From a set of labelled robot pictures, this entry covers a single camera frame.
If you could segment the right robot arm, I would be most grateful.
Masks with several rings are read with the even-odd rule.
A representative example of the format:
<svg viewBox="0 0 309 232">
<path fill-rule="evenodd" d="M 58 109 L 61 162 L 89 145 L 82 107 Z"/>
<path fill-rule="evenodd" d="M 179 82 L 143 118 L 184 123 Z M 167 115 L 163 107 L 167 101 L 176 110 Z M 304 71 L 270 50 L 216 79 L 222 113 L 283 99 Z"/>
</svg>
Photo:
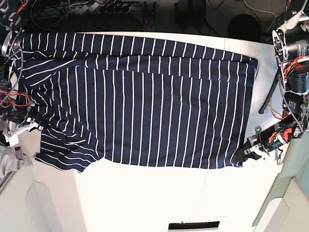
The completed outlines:
<svg viewBox="0 0 309 232">
<path fill-rule="evenodd" d="M 24 64 L 19 13 L 27 4 L 27 0 L 19 0 L 16 6 L 8 0 L 0 2 L 0 132 L 10 146 L 18 144 L 18 136 L 25 131 L 43 130 L 33 113 L 32 97 L 19 84 Z"/>
</svg>

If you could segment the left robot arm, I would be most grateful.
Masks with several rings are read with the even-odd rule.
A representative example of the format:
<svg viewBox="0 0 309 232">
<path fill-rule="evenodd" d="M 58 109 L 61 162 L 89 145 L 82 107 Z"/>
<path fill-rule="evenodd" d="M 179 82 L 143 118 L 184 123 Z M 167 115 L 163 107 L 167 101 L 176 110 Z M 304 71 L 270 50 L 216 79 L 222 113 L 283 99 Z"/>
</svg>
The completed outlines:
<svg viewBox="0 0 309 232">
<path fill-rule="evenodd" d="M 263 114 L 271 107 L 276 87 L 281 92 L 283 112 L 271 110 L 278 122 L 265 130 L 255 128 L 255 135 L 248 137 L 233 157 L 237 165 L 247 159 L 270 160 L 270 152 L 275 153 L 280 165 L 281 146 L 309 131 L 309 2 L 287 1 L 285 13 L 275 18 L 274 25 L 272 40 L 278 70 L 258 112 Z"/>
</svg>

